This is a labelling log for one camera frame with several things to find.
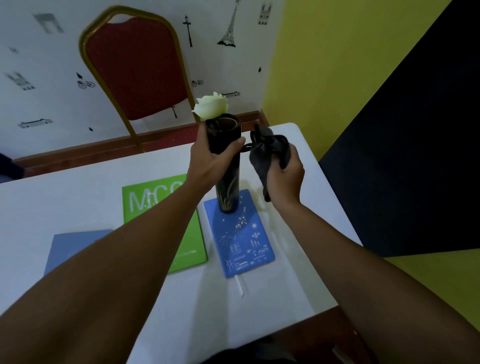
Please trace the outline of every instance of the person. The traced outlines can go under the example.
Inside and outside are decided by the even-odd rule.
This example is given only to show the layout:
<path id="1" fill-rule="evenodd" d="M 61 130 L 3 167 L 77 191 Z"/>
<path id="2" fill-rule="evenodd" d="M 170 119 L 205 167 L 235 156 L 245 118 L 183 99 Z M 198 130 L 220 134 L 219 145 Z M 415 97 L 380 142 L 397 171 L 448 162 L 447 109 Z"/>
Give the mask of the person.
<path id="1" fill-rule="evenodd" d="M 244 143 L 212 154 L 201 125 L 181 187 L 55 268 L 0 317 L 1 362 L 126 362 L 194 210 Z M 480 361 L 480 334 L 467 320 L 301 203 L 303 174 L 293 145 L 284 170 L 272 159 L 273 205 L 377 359 Z"/>

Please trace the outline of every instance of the hand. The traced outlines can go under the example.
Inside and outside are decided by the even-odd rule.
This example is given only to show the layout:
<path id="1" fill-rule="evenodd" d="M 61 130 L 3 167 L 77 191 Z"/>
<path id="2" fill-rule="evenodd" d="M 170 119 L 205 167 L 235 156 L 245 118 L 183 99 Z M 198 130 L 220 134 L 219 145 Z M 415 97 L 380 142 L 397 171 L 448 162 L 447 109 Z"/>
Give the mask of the hand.
<path id="1" fill-rule="evenodd" d="M 281 169 L 279 158 L 273 155 L 267 174 L 268 194 L 278 211 L 300 204 L 300 188 L 305 170 L 293 144 L 290 144 L 290 151 L 291 157 L 287 167 Z"/>
<path id="2" fill-rule="evenodd" d="M 233 156 L 240 152 L 245 144 L 242 136 L 230 143 L 219 155 L 211 153 L 208 146 L 207 129 L 204 122 L 198 128 L 197 140 L 190 149 L 190 166 L 187 182 L 193 182 L 207 193 L 224 175 Z"/>

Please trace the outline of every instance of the white flower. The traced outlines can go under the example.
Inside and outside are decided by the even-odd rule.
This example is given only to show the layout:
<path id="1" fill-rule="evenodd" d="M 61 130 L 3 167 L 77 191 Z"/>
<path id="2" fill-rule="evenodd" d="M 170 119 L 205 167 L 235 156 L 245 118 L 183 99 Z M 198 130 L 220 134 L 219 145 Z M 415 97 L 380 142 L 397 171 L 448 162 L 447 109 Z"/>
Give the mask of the white flower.
<path id="1" fill-rule="evenodd" d="M 228 110 L 227 98 L 214 92 L 213 96 L 198 98 L 192 112 L 204 119 L 216 118 Z"/>

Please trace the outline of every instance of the green book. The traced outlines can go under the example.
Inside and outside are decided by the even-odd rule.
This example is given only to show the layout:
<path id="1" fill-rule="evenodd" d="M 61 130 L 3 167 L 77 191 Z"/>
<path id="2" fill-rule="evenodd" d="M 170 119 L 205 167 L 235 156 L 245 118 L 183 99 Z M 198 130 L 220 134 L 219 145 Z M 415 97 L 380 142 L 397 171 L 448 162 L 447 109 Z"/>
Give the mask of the green book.
<path id="1" fill-rule="evenodd" d="M 123 222 L 126 223 L 158 204 L 187 178 L 186 174 L 122 187 Z M 207 261 L 197 210 L 193 213 L 169 273 Z"/>

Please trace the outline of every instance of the blue book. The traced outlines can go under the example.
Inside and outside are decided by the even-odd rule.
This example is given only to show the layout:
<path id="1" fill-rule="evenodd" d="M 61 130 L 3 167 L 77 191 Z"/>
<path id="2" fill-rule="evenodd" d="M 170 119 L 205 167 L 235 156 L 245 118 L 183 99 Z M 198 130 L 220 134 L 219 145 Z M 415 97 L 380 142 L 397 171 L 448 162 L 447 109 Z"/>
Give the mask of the blue book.
<path id="1" fill-rule="evenodd" d="M 225 214 L 217 199 L 204 202 L 225 278 L 275 260 L 264 226 L 248 190 L 239 193 L 239 208 Z"/>
<path id="2" fill-rule="evenodd" d="M 45 267 L 43 275 L 45 276 L 65 260 L 111 232 L 112 230 L 110 229 L 54 235 L 50 253 L 48 254 L 47 266 Z"/>

